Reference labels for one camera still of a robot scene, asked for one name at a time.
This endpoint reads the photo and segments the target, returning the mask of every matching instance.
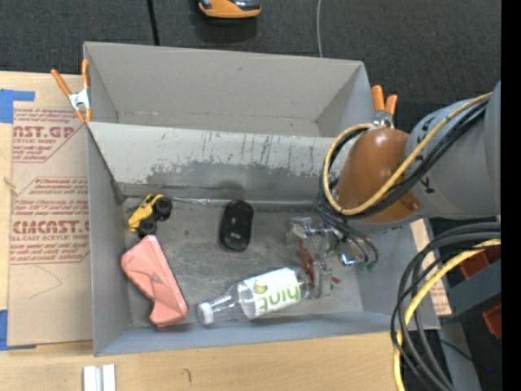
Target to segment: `blue tape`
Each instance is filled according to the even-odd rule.
[[[0,310],[0,350],[7,349],[7,310]]]
[[[10,349],[32,349],[33,345],[7,346],[7,310],[0,310],[0,352]]]
[[[0,123],[13,122],[15,101],[34,101],[34,91],[0,90]]]

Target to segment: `yellow toy car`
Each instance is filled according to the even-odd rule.
[[[149,194],[129,218],[129,231],[137,231],[140,235],[155,233],[156,221],[169,218],[172,201],[162,194]]]

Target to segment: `gray cardboard box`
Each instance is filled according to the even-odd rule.
[[[320,223],[312,199],[327,150],[374,115],[362,62],[94,42],[84,49],[94,112],[86,128],[94,354],[388,330],[400,275],[417,252],[409,226],[371,236],[381,255],[372,272],[331,257],[340,283],[329,297],[212,328],[194,312],[236,280],[299,265],[287,221]],[[190,307],[168,332],[153,328],[151,303],[120,268],[121,254],[138,242],[126,221],[149,193],[174,200],[157,236]],[[252,241],[240,254],[217,242],[223,208],[238,198],[255,210]],[[435,326],[424,307],[426,326]]]

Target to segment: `yellow cable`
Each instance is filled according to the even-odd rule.
[[[343,214],[344,216],[352,216],[353,214],[358,214],[363,212],[364,210],[368,209],[371,205],[379,201],[389,190],[389,188],[392,187],[392,185],[398,180],[398,178],[405,172],[407,167],[410,165],[410,163],[416,158],[418,153],[436,136],[436,134],[445,126],[447,125],[455,116],[458,114],[464,112],[468,108],[474,106],[477,103],[482,102],[485,99],[488,99],[492,93],[483,94],[479,97],[476,97],[475,99],[470,100],[469,102],[463,104],[461,107],[457,108],[450,114],[448,114],[440,123],[438,123],[432,130],[427,134],[427,136],[420,142],[416,148],[407,156],[407,158],[402,162],[401,166],[396,170],[396,172],[388,179],[388,181],[383,184],[383,186],[374,193],[365,203],[359,205],[358,207],[355,207],[354,209],[343,209],[333,198],[333,195],[331,194],[331,190],[329,188],[329,181],[328,181],[328,174],[329,174],[329,168],[331,167],[331,156],[333,154],[333,151],[336,149],[338,143],[342,140],[342,138],[349,133],[352,133],[355,130],[359,129],[370,129],[374,126],[372,125],[357,125],[353,126],[344,132],[340,134],[340,136],[335,139],[333,144],[331,145],[331,148],[327,152],[326,159],[324,161],[324,170],[322,173],[322,182],[324,186],[324,194],[326,195],[327,200],[329,201],[331,207],[335,209],[338,213]]]
[[[491,239],[487,240],[486,242],[483,242],[482,244],[477,245],[477,248],[479,247],[488,247],[488,246],[498,246],[501,245],[501,241],[499,239]],[[419,289],[416,296],[413,297],[409,305],[407,306],[407,309],[404,313],[404,320],[405,325],[407,325],[411,319],[411,317],[414,314],[414,311],[418,308],[420,302],[423,300],[423,298],[427,295],[427,293],[431,290],[432,286],[437,283],[441,277],[443,277],[447,272],[452,270],[454,267],[459,265],[461,262],[465,261],[466,259],[469,259],[470,257],[473,257],[474,255],[477,255],[478,253],[483,252],[483,249],[478,250],[470,250],[470,251],[464,251],[459,253],[456,257],[450,259],[447,261],[437,272],[432,275],[428,281],[425,282],[425,284]],[[403,340],[401,329],[399,328],[397,331],[396,338],[398,340],[398,343],[401,346],[401,342]],[[394,380],[396,384],[396,389],[399,391],[405,391],[404,383],[401,378],[401,369],[400,369],[400,350],[395,347],[392,354],[392,361],[393,361],[393,374],[394,374]]]

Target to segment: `bottle label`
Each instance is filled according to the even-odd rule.
[[[253,296],[253,306],[245,309],[246,316],[255,319],[300,301],[300,286],[291,268],[282,268],[267,274],[245,279]]]

